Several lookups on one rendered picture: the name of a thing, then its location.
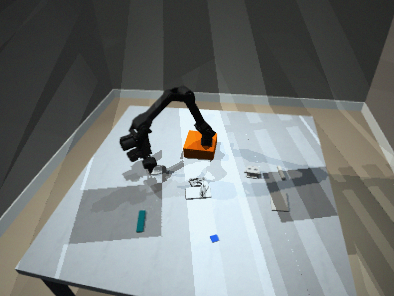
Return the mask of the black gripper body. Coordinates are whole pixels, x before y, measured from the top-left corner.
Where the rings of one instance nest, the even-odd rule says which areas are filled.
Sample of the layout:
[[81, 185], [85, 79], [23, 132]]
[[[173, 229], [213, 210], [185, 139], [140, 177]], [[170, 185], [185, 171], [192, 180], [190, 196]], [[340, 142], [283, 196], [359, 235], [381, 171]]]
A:
[[146, 157], [146, 159], [144, 159], [142, 161], [144, 169], [149, 169], [149, 168], [157, 166], [157, 162], [156, 162], [155, 158], [150, 156], [150, 154], [152, 154], [152, 151], [150, 148], [151, 147], [150, 143], [148, 143], [145, 146], [139, 146], [138, 144], [136, 144], [136, 145], [137, 145], [138, 149], [141, 150], [142, 156]]

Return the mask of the blue flat plate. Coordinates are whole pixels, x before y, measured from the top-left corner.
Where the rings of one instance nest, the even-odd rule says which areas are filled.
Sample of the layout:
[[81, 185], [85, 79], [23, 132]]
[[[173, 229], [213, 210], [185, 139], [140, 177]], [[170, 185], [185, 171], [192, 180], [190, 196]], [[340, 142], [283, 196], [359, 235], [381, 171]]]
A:
[[212, 240], [212, 243], [219, 241], [219, 238], [218, 238], [217, 234], [210, 236], [210, 238]]

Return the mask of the teal rectangular bar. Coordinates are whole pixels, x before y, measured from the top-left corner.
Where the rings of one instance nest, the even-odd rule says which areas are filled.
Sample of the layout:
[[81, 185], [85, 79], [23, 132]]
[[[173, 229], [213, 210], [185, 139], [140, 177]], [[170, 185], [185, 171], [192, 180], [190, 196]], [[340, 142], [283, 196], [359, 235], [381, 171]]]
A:
[[138, 217], [138, 224], [137, 224], [137, 230], [136, 232], [143, 232], [144, 230], [144, 222], [145, 222], [145, 210], [140, 210], [139, 211], [139, 217]]

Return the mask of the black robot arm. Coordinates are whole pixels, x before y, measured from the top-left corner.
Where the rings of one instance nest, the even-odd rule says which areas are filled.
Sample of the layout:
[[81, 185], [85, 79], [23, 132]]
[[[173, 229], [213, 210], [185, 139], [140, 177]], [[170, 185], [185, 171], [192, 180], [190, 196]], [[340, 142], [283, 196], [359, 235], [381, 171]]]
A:
[[[212, 130], [212, 127], [204, 120], [200, 113], [196, 103], [194, 92], [186, 86], [173, 87], [167, 89], [163, 94], [144, 112], [137, 115], [131, 121], [131, 125], [128, 129], [130, 134], [120, 137], [120, 145], [124, 151], [136, 147], [126, 153], [130, 162], [135, 162], [143, 158], [141, 150], [138, 149], [137, 145], [145, 146], [149, 143], [148, 134], [152, 133], [149, 129], [151, 127], [154, 118], [171, 102], [180, 101], [184, 102], [189, 111], [191, 112], [196, 123], [194, 124], [195, 129], [202, 134], [201, 145], [212, 146], [213, 136], [216, 132]], [[137, 131], [137, 133], [134, 131]]]

